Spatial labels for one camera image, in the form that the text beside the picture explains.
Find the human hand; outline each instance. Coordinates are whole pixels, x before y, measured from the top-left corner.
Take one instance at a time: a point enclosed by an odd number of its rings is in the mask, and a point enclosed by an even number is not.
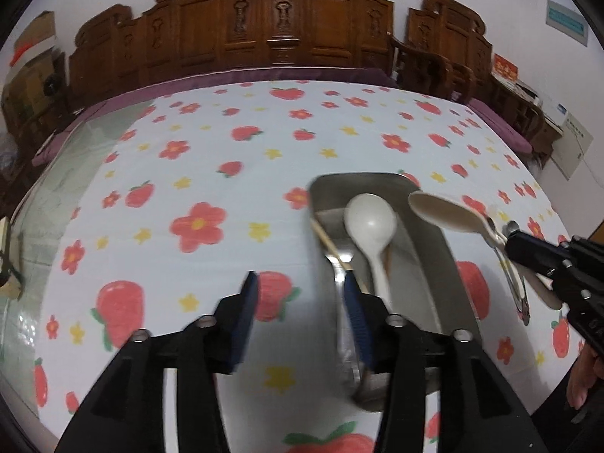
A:
[[[587,392],[598,378],[604,380],[604,362],[589,344],[585,344],[570,372],[567,385],[569,405],[579,410],[587,400]]]

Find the metal tray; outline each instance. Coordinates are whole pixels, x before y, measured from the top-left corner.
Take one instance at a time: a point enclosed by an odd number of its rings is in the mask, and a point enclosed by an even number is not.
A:
[[[396,234],[383,256],[394,313],[431,332],[450,334],[465,328],[480,342],[472,304],[442,231],[418,218],[409,207],[407,198],[416,190],[413,182],[394,173],[325,175],[310,185],[310,213],[336,243],[342,260],[350,262],[357,277],[373,292],[367,259],[345,230],[344,209],[353,197],[362,193],[383,198],[397,215]],[[343,271],[337,260],[328,260],[316,237],[315,241],[319,289],[333,328],[340,379],[359,407],[383,410],[389,375],[371,374],[357,361],[341,298]],[[428,393],[439,389],[438,370],[428,369],[426,380]]]

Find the white floral tablecloth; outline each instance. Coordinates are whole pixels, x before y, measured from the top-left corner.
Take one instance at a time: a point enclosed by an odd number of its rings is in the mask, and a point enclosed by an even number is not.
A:
[[[307,81],[158,98],[117,141],[61,239],[35,344],[42,423],[62,434],[133,330],[179,330],[256,270],[260,301],[245,361],[219,378],[231,449],[315,442],[370,452],[381,415],[357,409],[337,383],[306,213],[313,178],[351,171],[400,172],[488,210],[499,227],[514,219],[551,242],[567,236],[529,172],[463,105]],[[524,327],[495,254],[478,236],[445,236],[473,281],[485,350],[532,412],[580,339],[531,290]],[[427,407],[426,451],[436,451],[436,394]]]

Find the carved wooden backrest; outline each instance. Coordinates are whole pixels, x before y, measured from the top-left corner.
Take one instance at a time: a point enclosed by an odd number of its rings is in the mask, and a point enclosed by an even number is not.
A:
[[[115,5],[82,26],[69,59],[77,105],[159,81],[269,65],[390,72],[387,0],[155,0]]]
[[[485,32],[480,16],[455,0],[423,0],[422,10],[409,9],[407,42],[467,66],[479,81],[490,74],[492,46]]]

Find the wall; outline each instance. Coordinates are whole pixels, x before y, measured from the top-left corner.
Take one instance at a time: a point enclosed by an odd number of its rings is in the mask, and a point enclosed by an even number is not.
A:
[[[404,37],[408,7],[421,0],[392,0],[395,34]],[[593,170],[604,177],[604,52],[590,32],[587,48],[545,25],[547,0],[458,0],[476,10],[487,24],[486,36],[495,52],[518,65],[520,78],[550,96],[559,98],[594,136],[587,154]],[[570,0],[555,2],[575,8]],[[0,82],[6,75],[14,39],[37,14],[54,10],[59,44],[66,53],[74,50],[79,27],[115,3],[130,5],[135,15],[150,8],[153,0],[34,0],[0,51]],[[570,181],[549,163],[541,178],[544,190],[570,233],[589,234],[603,219],[604,192],[581,164]]]

